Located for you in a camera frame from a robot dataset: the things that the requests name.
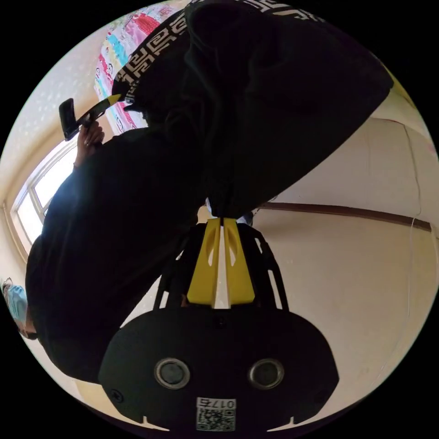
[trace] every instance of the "window frame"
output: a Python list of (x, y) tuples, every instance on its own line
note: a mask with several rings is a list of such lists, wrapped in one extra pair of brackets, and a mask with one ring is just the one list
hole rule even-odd
[[(26, 180), (26, 182), (20, 189), (18, 195), (16, 196), (12, 208), (10, 209), (10, 215), (11, 215), (13, 226), (16, 229), (15, 231), (18, 234), (21, 244), (25, 248), (27, 254), (29, 253), (30, 247), (32, 247), (32, 241), (30, 240), (26, 232), (26, 229), (24, 228), (23, 223), (21, 222), (20, 215), (18, 214), (18, 209), (21, 207), (25, 197), (29, 194), (33, 208), (35, 209), (35, 212), (37, 213), (41, 223), (44, 224), (44, 219), (45, 219), (44, 212), (46, 212), (53, 197), (44, 206), (42, 206), (38, 198), (37, 192), (35, 190), (35, 187), (56, 163), (58, 163), (72, 149), (77, 147), (77, 144), (78, 144), (78, 135), (76, 135), (73, 139), (69, 141), (62, 141), (60, 144), (55, 146), (47, 154), (47, 156), (40, 162), (37, 168), (32, 172), (32, 174)], [(23, 237), (26, 237), (27, 239), (26, 243), (23, 242)]]

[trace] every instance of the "hand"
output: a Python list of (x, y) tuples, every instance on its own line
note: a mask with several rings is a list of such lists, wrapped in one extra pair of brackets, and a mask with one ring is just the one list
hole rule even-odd
[(81, 166), (87, 157), (90, 157), (96, 152), (94, 146), (97, 142), (104, 140), (104, 132), (97, 121), (94, 121), (90, 128), (87, 129), (82, 126), (78, 135), (78, 153), (76, 155), (75, 166)]

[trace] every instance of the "white wall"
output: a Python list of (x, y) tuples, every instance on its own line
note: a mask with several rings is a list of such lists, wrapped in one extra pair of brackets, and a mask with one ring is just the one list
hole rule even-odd
[(278, 196), (280, 203), (348, 206), (413, 217), (439, 228), (439, 160), (418, 131), (370, 118), (340, 148)]

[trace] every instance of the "cable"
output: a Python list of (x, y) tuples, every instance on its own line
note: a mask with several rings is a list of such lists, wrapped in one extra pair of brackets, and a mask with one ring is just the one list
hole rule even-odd
[(421, 203), (421, 186), (419, 184), (419, 178), (418, 178), (418, 169), (416, 166), (416, 160), (415, 160), (415, 154), (413, 152), (413, 145), (412, 145), (412, 141), (410, 139), (410, 136), (408, 134), (407, 128), (405, 125), (403, 125), (404, 127), (404, 131), (406, 133), (407, 136), (407, 140), (408, 140), (408, 148), (410, 150), (410, 156), (412, 158), (412, 164), (413, 164), (413, 170), (414, 170), (414, 174), (415, 174), (415, 181), (416, 181), (416, 186), (418, 189), (418, 205), (419, 205), (419, 212), (413, 217), (412, 220), (412, 224), (410, 226), (410, 238), (409, 238), (409, 253), (410, 253), (410, 266), (409, 266), (409, 271), (408, 271), (408, 287), (407, 287), (407, 313), (406, 313), (406, 318), (404, 320), (404, 323), (401, 327), (400, 333), (398, 338), (396, 339), (396, 343), (393, 347), (393, 349), (391, 350), (389, 356), (387, 357), (386, 361), (384, 362), (384, 364), (382, 365), (380, 372), (378, 374), (378, 376), (372, 381), (372, 383), (370, 384), (370, 387), (373, 387), (373, 385), (377, 382), (377, 380), (381, 377), (381, 374), (384, 370), (384, 368), (387, 366), (387, 364), (389, 363), (389, 360), (391, 359), (391, 357), (393, 356), (393, 354), (396, 351), (396, 348), (399, 345), (399, 342), (402, 339), (402, 336), (407, 328), (407, 324), (408, 324), (408, 320), (410, 318), (410, 299), (412, 296), (412, 278), (413, 278), (413, 265), (414, 265), (414, 252), (413, 252), (413, 225), (415, 223), (415, 220), (417, 218), (419, 218), (419, 216), (422, 213), (422, 203)]

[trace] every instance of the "face mask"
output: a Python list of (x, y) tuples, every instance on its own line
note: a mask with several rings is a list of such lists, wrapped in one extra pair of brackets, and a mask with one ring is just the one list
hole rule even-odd
[(23, 287), (12, 285), (8, 288), (8, 307), (12, 318), (26, 325), (27, 297)]

